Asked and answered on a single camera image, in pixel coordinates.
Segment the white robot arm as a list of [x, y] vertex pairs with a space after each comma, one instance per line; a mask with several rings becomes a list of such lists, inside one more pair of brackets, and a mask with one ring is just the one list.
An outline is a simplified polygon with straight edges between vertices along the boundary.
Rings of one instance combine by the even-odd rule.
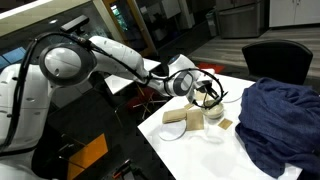
[[34, 50], [46, 37], [35, 38], [22, 62], [0, 73], [0, 180], [40, 180], [31, 163], [58, 88], [81, 84], [103, 72], [149, 86], [164, 96], [184, 96], [194, 104], [195, 92], [212, 94], [211, 85], [217, 81], [182, 54], [169, 61], [168, 76], [155, 75], [145, 68], [138, 52], [101, 36], [85, 39], [68, 34], [68, 43], [45, 47], [33, 64]]

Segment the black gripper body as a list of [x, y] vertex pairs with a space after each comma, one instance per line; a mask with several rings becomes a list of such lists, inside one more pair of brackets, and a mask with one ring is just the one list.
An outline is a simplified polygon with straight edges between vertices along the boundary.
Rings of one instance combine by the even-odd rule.
[[217, 96], [217, 92], [212, 88], [212, 82], [210, 80], [198, 81], [194, 84], [194, 87], [201, 93], [208, 93], [212, 97]]

